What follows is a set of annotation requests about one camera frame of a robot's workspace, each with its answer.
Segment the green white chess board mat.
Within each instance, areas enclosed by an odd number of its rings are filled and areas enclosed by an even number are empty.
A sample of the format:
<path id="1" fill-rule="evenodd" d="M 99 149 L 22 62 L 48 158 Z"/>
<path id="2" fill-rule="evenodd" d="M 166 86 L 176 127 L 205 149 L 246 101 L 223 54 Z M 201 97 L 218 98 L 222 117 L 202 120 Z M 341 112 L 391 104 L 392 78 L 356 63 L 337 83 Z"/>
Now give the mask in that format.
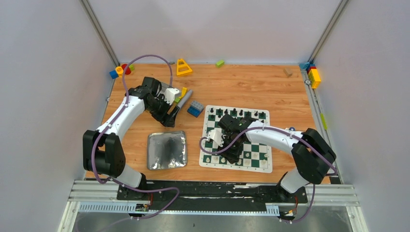
<path id="1" fill-rule="evenodd" d="M 235 108 L 229 106 L 207 105 L 204 110 L 203 137 L 213 129 L 224 132 L 219 121 L 225 114 L 233 118 L 245 116 L 254 118 L 266 125 L 270 124 L 270 113 L 265 109 Z M 239 161 L 230 163 L 218 154 L 208 154 L 200 150 L 199 165 L 207 168 L 231 169 L 259 173 L 271 173 L 273 170 L 272 148 L 261 143 L 245 142 Z"/>

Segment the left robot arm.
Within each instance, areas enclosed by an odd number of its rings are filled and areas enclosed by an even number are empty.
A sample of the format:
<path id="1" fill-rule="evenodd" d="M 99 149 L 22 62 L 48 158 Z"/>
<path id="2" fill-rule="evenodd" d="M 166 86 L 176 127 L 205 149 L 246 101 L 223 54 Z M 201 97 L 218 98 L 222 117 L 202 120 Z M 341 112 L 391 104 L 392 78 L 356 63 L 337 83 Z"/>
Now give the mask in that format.
<path id="1" fill-rule="evenodd" d="M 174 127 L 180 107 L 172 107 L 172 104 L 180 95 L 179 89 L 153 77 L 145 77 L 141 85 L 130 88 L 115 113 L 104 124 L 84 133 L 84 169 L 130 186 L 129 192 L 135 199 L 144 199 L 148 194 L 146 177 L 126 164 L 121 141 L 144 111 L 164 127 Z"/>

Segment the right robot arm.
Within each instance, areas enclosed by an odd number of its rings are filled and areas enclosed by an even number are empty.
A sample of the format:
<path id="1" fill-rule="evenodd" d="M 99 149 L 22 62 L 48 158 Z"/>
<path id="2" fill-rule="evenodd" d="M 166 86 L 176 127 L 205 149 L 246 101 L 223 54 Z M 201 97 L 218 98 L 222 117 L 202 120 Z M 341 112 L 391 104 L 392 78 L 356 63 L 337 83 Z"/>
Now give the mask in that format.
<path id="1" fill-rule="evenodd" d="M 295 168 L 286 172 L 277 184 L 279 200 L 288 202 L 295 192 L 307 184 L 320 184 L 332 169 L 336 154 L 323 137 L 312 128 L 293 131 L 268 126 L 252 118 L 234 118 L 224 115 L 219 128 L 208 136 L 219 146 L 218 154 L 237 162 L 245 142 L 259 143 L 283 151 L 292 156 Z"/>

